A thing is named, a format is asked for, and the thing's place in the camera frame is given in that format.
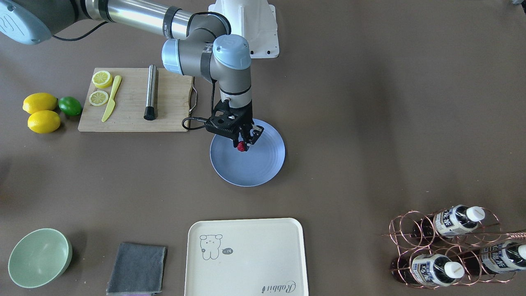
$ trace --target cartoon animal illustration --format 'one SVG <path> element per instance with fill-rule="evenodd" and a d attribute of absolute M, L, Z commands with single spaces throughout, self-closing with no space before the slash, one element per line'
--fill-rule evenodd
<path fill-rule="evenodd" d="M 201 252 L 203 253 L 203 259 L 217 259 L 219 257 L 219 247 L 221 246 L 223 235 L 201 235 L 199 238 L 201 239 Z"/>

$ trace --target yellow lemon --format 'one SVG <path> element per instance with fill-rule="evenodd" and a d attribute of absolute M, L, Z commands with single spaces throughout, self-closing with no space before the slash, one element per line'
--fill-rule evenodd
<path fill-rule="evenodd" d="M 60 126 L 60 117 L 50 110 L 42 110 L 31 114 L 27 120 L 27 127 L 33 132 L 47 134 Z"/>
<path fill-rule="evenodd" d="M 105 91 L 95 91 L 89 95 L 89 103 L 93 106 L 100 106 L 108 102 L 109 95 Z"/>
<path fill-rule="evenodd" d="M 24 100 L 24 105 L 22 105 L 22 109 L 29 114 L 55 108 L 57 108 L 57 98 L 48 93 L 32 94 Z"/>
<path fill-rule="evenodd" d="M 108 71 L 98 71 L 93 74 L 92 82 L 98 88 L 107 88 L 112 85 L 113 77 Z"/>

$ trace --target yellow knife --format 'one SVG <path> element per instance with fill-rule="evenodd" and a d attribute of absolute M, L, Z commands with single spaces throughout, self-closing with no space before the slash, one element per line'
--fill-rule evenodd
<path fill-rule="evenodd" d="M 108 120 L 108 117 L 112 114 L 113 109 L 115 108 L 115 94 L 117 93 L 117 89 L 119 88 L 120 82 L 122 80 L 123 78 L 120 75 L 117 75 L 113 78 L 112 92 L 109 95 L 106 110 L 104 111 L 104 115 L 102 116 L 102 122 Z"/>

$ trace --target folded napkin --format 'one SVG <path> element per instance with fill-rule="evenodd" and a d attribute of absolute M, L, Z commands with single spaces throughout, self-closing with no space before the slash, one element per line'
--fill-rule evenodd
<path fill-rule="evenodd" d="M 107 295 L 152 295 L 161 291 L 166 247 L 121 243 Z"/>

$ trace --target dark bottle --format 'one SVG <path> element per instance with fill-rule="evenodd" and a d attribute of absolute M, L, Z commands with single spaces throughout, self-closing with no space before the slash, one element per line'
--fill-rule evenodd
<path fill-rule="evenodd" d="M 484 267 L 482 274 L 526 270 L 526 245 L 506 241 L 468 252 L 463 255 L 463 260 L 468 272 L 474 276 L 480 274 L 480 263 Z"/>
<path fill-rule="evenodd" d="M 425 287 L 446 287 L 464 276 L 464 267 L 460 263 L 452 262 L 448 257 L 439 254 L 416 256 L 411 264 L 403 258 L 399 261 L 394 260 L 391 270 L 397 281 Z"/>
<path fill-rule="evenodd" d="M 412 236 L 423 238 L 423 241 L 432 243 L 433 234 L 435 240 L 438 235 L 451 238 L 455 235 L 469 233 L 475 230 L 478 222 L 484 219 L 485 212 L 479 206 L 467 207 L 459 204 L 448 210 L 441 211 L 436 215 L 427 216 L 429 219 L 422 219 L 418 226 L 413 227 Z"/>

